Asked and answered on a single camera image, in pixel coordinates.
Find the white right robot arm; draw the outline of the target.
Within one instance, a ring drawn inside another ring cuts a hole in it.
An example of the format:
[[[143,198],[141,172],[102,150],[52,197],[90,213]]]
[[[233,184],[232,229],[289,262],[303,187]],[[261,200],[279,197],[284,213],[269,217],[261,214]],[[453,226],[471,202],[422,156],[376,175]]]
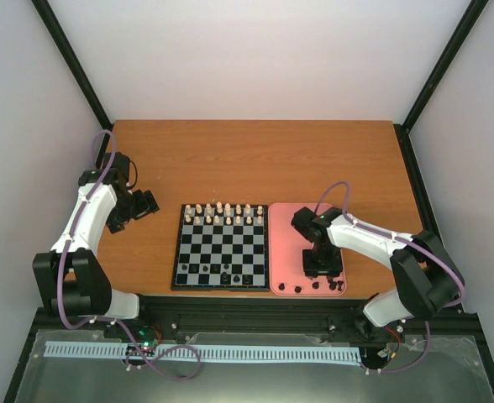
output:
[[[294,213],[291,225],[312,245],[302,251],[303,272],[309,278],[339,275],[342,249],[392,272],[396,288],[371,297],[362,307],[360,320],[374,327],[412,317],[429,321],[465,296],[463,276],[439,238],[427,230],[416,235],[391,232],[336,207],[322,214],[303,207]]]

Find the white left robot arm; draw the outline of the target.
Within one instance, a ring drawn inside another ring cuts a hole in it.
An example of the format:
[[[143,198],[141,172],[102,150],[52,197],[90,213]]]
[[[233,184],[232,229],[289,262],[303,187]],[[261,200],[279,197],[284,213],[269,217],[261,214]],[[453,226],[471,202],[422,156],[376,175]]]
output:
[[[74,210],[59,239],[32,263],[45,311],[66,316],[123,319],[135,338],[151,332],[153,317],[139,309],[139,297],[115,290],[97,260],[104,229],[118,233],[132,220],[159,211],[151,191],[135,190],[129,182],[131,159],[107,153],[101,168],[84,171],[78,180]]]

